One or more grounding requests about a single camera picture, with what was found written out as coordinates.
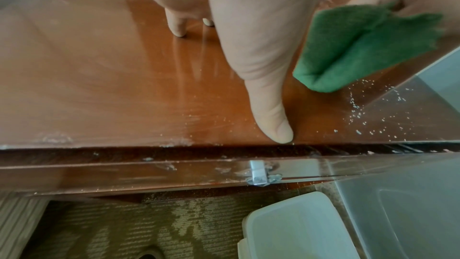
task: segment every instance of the floor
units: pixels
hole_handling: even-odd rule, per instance
[[[143,204],[53,201],[22,258],[130,259],[156,245],[167,259],[237,259],[245,216],[316,190],[331,198],[364,258],[334,183],[196,199],[147,196]]]

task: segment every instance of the cleaning cloth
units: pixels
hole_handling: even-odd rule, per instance
[[[398,17],[389,7],[350,5],[315,14],[294,77],[333,92],[436,48],[441,14]]]

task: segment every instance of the metal bracket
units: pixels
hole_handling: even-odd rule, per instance
[[[252,177],[248,177],[246,182],[249,185],[264,187],[272,183],[280,181],[283,176],[281,174],[268,174],[265,168],[265,163],[262,160],[251,160],[251,174]]]

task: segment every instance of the plastic container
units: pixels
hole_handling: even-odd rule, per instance
[[[256,210],[242,224],[240,259],[359,259],[337,210],[321,192]]]

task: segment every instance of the wooden counter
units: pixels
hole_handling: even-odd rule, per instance
[[[445,143],[460,141],[460,114],[413,77],[452,40],[332,94],[289,74],[295,139],[279,146],[257,128],[215,29],[191,22],[174,37],[152,0],[22,0],[0,11],[0,31],[0,188],[98,195],[238,185],[259,158],[273,173],[315,164],[282,173],[293,181],[334,178],[396,166],[387,162],[394,151],[404,165],[449,158],[458,147]],[[400,146],[427,141],[444,144]],[[369,153],[381,155],[366,156],[374,164],[360,171],[356,157]],[[331,171],[331,161],[347,164]]]

